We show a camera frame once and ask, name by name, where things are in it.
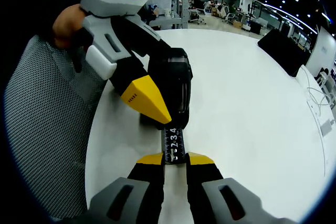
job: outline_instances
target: tape measure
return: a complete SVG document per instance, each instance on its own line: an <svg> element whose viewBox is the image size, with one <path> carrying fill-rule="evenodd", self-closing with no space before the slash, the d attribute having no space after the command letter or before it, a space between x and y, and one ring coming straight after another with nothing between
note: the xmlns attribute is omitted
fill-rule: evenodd
<svg viewBox="0 0 336 224"><path fill-rule="evenodd" d="M162 130L162 151L167 165L185 163L185 149L181 128Z"/></svg>

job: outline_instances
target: office chair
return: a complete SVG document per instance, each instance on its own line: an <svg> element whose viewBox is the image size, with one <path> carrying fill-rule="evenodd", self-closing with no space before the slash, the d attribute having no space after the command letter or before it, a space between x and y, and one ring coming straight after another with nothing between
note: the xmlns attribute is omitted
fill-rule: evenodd
<svg viewBox="0 0 336 224"><path fill-rule="evenodd" d="M54 220L87 209L86 149L106 83L85 62L83 49L76 53L81 57L80 73L65 50L34 36L4 94L13 158L28 188Z"/></svg>
<svg viewBox="0 0 336 224"><path fill-rule="evenodd" d="M206 22L204 21L204 18L202 16L205 16L205 10L204 9L189 9L189 16L190 19L188 22L193 22L193 21L197 21L197 24L199 25L200 23L203 23L204 25L206 25Z"/></svg>
<svg viewBox="0 0 336 224"><path fill-rule="evenodd" d="M233 23L233 19L236 17L235 14L229 12L229 7L225 5L221 10L221 17L223 18L223 22L230 22Z"/></svg>

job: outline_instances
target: white wall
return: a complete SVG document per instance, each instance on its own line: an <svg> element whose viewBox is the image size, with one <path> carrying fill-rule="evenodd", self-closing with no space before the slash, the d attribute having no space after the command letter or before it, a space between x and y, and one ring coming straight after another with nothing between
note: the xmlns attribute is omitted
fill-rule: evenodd
<svg viewBox="0 0 336 224"><path fill-rule="evenodd" d="M289 32L288 32L288 35L287 35L288 38L290 38L294 33L294 25L292 23L289 23L289 27L290 28L289 28Z"/></svg>
<svg viewBox="0 0 336 224"><path fill-rule="evenodd" d="M336 41L323 27L317 36L313 52L307 62L307 69L316 77L321 68L328 68L329 73L336 59Z"/></svg>
<svg viewBox="0 0 336 224"><path fill-rule="evenodd" d="M248 5L252 7L252 0L240 0L239 7L242 9L244 13L248 13Z"/></svg>

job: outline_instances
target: black monitor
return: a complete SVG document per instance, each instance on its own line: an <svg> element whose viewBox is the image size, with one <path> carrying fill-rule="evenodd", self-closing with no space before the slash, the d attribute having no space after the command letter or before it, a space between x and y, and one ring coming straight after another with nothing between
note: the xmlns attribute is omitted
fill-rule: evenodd
<svg viewBox="0 0 336 224"><path fill-rule="evenodd" d="M290 76L295 77L301 65L305 65L310 54L304 52L296 43L282 34L279 30L273 29L265 35L258 45L268 53Z"/></svg>

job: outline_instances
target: office floor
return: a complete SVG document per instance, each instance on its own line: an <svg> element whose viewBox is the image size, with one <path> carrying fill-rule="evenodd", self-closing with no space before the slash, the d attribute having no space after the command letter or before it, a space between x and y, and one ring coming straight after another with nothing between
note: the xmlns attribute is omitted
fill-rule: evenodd
<svg viewBox="0 0 336 224"><path fill-rule="evenodd" d="M200 23L199 25L197 22L191 22L188 23L188 28L190 29L210 29L210 30L218 30L218 31L228 31L230 33L235 33L235 34L241 34L245 35L248 37L253 37L256 39L261 39L265 34L269 32L269 30L261 30L260 35L250 33L248 31L244 31L242 29L238 29L234 27L232 24L227 24L223 22L223 20L219 17L214 17L211 16L210 14L207 14L205 16L202 16L205 20L206 25L204 23Z"/></svg>

